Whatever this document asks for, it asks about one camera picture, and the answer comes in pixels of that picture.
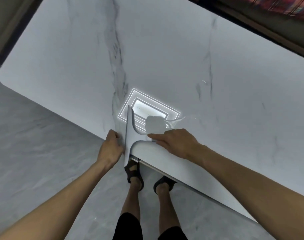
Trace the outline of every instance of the white marble tabletop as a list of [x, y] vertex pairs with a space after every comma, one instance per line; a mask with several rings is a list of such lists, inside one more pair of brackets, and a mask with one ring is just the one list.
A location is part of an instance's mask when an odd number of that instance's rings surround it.
[[[187, 0], [44, 0], [0, 81], [95, 135], [123, 135], [133, 88], [200, 143], [304, 195], [304, 58]], [[250, 215], [206, 171], [153, 143], [133, 154]]]

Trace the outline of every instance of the sandal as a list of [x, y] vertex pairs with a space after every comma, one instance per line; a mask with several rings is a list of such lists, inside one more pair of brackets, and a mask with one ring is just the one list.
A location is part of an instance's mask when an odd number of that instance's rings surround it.
[[176, 184], [176, 182], [166, 176], [163, 176], [162, 178], [160, 178], [153, 186], [154, 192], [157, 194], [157, 186], [159, 184], [163, 184], [163, 183], [167, 183], [169, 185], [169, 191], [171, 191], [173, 189], [174, 184]]
[[[137, 169], [130, 171], [130, 168], [133, 167], [133, 166], [135, 166], [135, 165], [137, 166]], [[140, 163], [135, 162], [133, 160], [130, 160], [128, 162], [128, 165], [126, 165], [124, 167], [124, 169], [126, 171], [126, 174], [128, 175], [128, 182], [129, 183], [131, 183], [130, 178], [132, 178], [132, 177], [137, 177], [141, 181], [141, 185], [142, 185], [141, 189], [140, 189], [140, 191], [141, 191], [143, 189], [143, 187], [144, 187], [144, 182], [143, 182], [143, 179], [142, 179], [141, 173], [140, 173]]]

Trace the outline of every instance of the concrete floor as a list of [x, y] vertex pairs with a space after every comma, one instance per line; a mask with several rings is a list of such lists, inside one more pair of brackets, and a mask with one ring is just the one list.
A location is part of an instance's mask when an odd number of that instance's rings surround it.
[[[89, 168], [102, 141], [0, 84], [0, 233]], [[66, 239], [112, 239], [129, 188], [122, 164], [96, 186]], [[157, 239], [153, 185], [161, 175], [141, 171], [143, 237]], [[188, 239], [273, 239], [257, 223], [181, 185], [171, 197]]]

